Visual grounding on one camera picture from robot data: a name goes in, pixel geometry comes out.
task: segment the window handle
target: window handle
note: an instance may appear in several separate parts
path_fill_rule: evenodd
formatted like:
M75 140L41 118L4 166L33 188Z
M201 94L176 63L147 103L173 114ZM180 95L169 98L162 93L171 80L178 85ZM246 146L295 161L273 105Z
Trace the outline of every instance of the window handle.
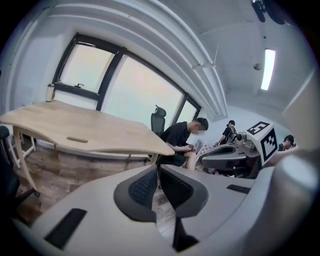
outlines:
M82 83L78 83L77 85L75 85L74 87L77 87L77 88L81 88L80 86L85 86L84 84Z

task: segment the woman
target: woman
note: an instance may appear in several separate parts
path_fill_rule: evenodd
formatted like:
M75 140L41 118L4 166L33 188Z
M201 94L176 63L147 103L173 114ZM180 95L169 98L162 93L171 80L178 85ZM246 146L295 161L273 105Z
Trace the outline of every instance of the woman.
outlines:
M236 125L235 121L233 120L229 121L229 123L226 125L224 132L222 133L221 139L219 139L219 141L214 144L215 147L218 145L233 142L233 140L235 139L235 136L237 135L235 125Z

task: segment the black hair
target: black hair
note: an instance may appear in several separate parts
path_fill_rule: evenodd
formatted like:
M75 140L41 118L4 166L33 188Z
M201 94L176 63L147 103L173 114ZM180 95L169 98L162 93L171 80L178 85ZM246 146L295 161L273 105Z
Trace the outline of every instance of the black hair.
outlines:
M295 143L295 138L292 135L285 136L283 142L285 142L286 140L289 140L291 142L291 145Z
M228 124L226 125L226 127L229 127L229 124L232 124L232 125L236 125L236 123L235 123L235 121L233 121L233 120L230 120L229 122L228 122Z
M202 117L198 117L195 122L199 123L206 131L209 129L208 120Z

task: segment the wooden desk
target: wooden desk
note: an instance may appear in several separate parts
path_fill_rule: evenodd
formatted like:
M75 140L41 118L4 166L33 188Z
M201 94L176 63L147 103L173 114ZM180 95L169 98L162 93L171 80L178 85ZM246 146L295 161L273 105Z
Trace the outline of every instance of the wooden desk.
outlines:
M174 154L165 142L142 123L56 100L12 110L0 116L0 122L13 126L22 169L35 190L37 187L23 158L19 133L78 151L153 154L151 165L156 162L158 154ZM69 137L86 142L67 139Z

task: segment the window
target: window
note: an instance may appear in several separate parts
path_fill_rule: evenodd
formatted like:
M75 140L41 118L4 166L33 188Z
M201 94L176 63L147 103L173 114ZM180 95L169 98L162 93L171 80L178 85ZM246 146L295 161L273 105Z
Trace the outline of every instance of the window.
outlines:
M113 57L114 54L111 52L76 44L67 59L59 82L69 86L81 84L81 88L98 93Z
M198 110L188 101L184 103L183 109L179 115L177 123L192 122Z
M166 111L166 129L171 125L183 96L171 83L128 56L102 111L151 128L151 114L158 105Z

